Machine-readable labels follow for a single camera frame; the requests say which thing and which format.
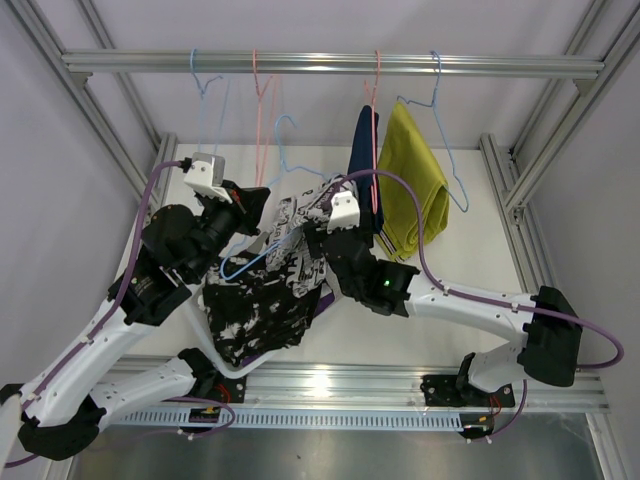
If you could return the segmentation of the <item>black white patterned trousers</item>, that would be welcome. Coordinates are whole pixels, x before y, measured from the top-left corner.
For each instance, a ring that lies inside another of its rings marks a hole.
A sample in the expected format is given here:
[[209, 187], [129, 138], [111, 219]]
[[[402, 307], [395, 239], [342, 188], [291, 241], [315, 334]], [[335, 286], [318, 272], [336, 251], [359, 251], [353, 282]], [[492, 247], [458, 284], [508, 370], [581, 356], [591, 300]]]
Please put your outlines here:
[[209, 270], [202, 290], [215, 349], [237, 367], [267, 352], [301, 343], [311, 327], [322, 286], [296, 296], [286, 271], [250, 269], [226, 282]]

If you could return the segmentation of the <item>navy blue trousers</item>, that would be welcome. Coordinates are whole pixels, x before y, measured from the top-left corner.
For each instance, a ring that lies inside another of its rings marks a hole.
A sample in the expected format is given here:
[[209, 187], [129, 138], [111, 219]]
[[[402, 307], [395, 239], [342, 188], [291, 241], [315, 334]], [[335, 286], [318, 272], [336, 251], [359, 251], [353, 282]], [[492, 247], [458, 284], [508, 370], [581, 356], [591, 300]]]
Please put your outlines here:
[[[373, 169], [373, 147], [372, 133], [375, 133], [375, 139], [378, 139], [377, 127], [379, 122], [379, 114], [374, 114], [375, 126], [371, 121], [372, 109], [369, 105], [365, 105], [360, 111], [354, 137], [352, 141], [351, 154], [348, 165], [348, 174], [360, 170]], [[377, 212], [373, 212], [372, 190], [373, 177], [363, 176], [355, 180], [358, 191], [359, 204], [362, 210], [371, 213], [371, 226], [375, 234], [378, 234], [384, 224], [383, 209], [378, 205]]]

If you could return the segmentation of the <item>olive yellow trousers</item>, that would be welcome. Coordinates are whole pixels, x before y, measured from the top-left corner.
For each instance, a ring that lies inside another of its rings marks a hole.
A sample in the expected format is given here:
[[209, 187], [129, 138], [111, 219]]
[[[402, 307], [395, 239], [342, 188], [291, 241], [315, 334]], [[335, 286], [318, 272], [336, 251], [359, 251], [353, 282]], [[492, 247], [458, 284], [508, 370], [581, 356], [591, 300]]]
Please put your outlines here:
[[378, 168], [383, 225], [377, 241], [392, 261], [406, 261], [448, 226], [448, 181], [407, 107], [397, 102], [388, 121]]

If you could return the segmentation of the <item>pink hanger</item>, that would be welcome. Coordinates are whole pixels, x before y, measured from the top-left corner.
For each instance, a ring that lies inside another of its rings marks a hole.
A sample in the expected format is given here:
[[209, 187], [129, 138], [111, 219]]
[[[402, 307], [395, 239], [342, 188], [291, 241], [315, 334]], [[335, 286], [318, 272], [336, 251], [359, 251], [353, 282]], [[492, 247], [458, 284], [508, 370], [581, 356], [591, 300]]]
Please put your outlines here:
[[[370, 120], [371, 120], [370, 130], [371, 130], [371, 147], [372, 147], [372, 168], [374, 170], [377, 169], [377, 163], [378, 163], [376, 100], [377, 100], [377, 88], [379, 84], [380, 69], [381, 69], [381, 55], [379, 50], [375, 51], [375, 56], [376, 56], [376, 70], [375, 70], [374, 83], [370, 85], [367, 80], [364, 81], [365, 93], [369, 96]], [[372, 174], [371, 178], [372, 178], [372, 185], [371, 185], [372, 213], [376, 215], [379, 207], [378, 181], [377, 181], [376, 174]]]
[[[258, 51], [252, 51], [252, 73], [257, 97], [256, 111], [256, 147], [255, 147], [255, 185], [262, 186], [266, 168], [269, 145], [271, 142], [271, 128], [275, 125], [276, 100], [279, 90], [280, 77], [271, 74], [263, 84], [260, 83], [258, 72]], [[264, 102], [270, 94], [268, 108], [268, 122], [265, 122]]]

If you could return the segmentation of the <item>purple camouflage trousers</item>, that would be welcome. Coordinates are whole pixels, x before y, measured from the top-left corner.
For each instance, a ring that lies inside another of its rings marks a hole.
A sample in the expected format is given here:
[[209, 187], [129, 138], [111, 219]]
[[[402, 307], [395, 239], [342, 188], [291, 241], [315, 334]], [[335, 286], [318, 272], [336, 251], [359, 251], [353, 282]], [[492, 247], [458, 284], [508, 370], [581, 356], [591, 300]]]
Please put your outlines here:
[[[313, 319], [317, 318], [318, 316], [320, 316], [324, 311], [326, 311], [334, 302], [336, 301], [336, 295], [335, 293], [327, 286], [323, 286], [322, 287], [322, 294], [319, 298], [318, 304], [316, 306], [316, 309], [314, 311], [314, 314], [312, 316]], [[261, 357], [263, 357], [263, 354], [261, 355], [254, 355], [251, 357], [248, 357], [246, 359], [244, 359], [241, 362], [241, 366], [242, 367], [246, 367], [248, 365], [251, 365], [252, 363], [256, 362], [258, 359], [260, 359]]]

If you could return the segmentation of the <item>grey white printed trousers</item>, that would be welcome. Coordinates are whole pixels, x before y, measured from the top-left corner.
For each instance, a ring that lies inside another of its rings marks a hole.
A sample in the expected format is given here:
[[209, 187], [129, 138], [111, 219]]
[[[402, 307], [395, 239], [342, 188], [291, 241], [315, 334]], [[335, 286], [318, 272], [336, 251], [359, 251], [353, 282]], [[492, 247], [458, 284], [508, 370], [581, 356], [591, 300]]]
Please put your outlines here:
[[266, 254], [266, 270], [281, 276], [296, 298], [318, 288], [325, 281], [328, 270], [323, 257], [312, 257], [304, 228], [316, 224], [327, 226], [332, 210], [331, 199], [336, 193], [349, 191], [358, 199], [355, 182], [341, 184], [342, 178], [342, 175], [337, 175], [314, 189], [283, 198], [277, 205], [274, 225], [267, 240], [267, 245], [274, 246], [274, 249]]

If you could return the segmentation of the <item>white plastic basket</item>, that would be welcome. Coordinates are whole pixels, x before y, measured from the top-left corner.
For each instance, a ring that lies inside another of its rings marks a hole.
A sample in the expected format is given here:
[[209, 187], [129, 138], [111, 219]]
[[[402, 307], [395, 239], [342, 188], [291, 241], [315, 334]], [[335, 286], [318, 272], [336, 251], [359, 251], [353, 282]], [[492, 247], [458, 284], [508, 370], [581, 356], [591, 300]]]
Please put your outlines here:
[[189, 286], [192, 296], [184, 304], [179, 307], [180, 314], [189, 323], [192, 331], [198, 339], [199, 349], [213, 363], [216, 369], [228, 379], [240, 379], [271, 360], [273, 357], [291, 350], [291, 347], [282, 347], [276, 350], [270, 350], [264, 354], [252, 356], [251, 359], [240, 366], [234, 366], [232, 363], [226, 362], [214, 344], [212, 334], [209, 330], [206, 312], [200, 308], [199, 300], [202, 297], [202, 286]]

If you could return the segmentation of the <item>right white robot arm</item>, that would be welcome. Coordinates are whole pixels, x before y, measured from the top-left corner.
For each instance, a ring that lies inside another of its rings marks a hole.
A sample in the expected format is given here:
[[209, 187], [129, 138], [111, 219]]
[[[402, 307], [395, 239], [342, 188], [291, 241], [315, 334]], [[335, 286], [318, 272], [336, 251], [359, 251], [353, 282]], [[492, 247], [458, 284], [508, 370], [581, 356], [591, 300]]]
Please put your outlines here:
[[477, 290], [463, 296], [438, 287], [411, 265], [376, 258], [370, 235], [358, 228], [326, 233], [303, 230], [315, 259], [325, 260], [341, 293], [384, 316], [445, 320], [504, 339], [485, 353], [467, 354], [454, 375], [426, 375], [420, 389], [437, 407], [490, 407], [515, 404], [513, 383], [534, 380], [566, 388], [574, 383], [582, 328], [567, 321], [573, 310], [557, 289], [535, 295]]

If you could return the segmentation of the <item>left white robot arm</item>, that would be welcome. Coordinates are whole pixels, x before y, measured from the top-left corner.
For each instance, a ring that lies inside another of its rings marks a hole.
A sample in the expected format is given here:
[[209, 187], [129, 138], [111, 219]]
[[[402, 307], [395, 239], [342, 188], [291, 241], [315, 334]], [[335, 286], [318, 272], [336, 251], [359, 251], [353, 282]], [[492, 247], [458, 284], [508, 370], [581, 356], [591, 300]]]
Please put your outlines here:
[[193, 295], [235, 234], [256, 236], [267, 187], [243, 189], [232, 181], [196, 189], [203, 210], [166, 205], [137, 223], [121, 277], [79, 336], [35, 379], [2, 388], [22, 404], [17, 438], [33, 456], [70, 458], [113, 421], [174, 397], [209, 398], [219, 376], [199, 348], [186, 348], [145, 373], [120, 383], [103, 376], [134, 344], [159, 329]]

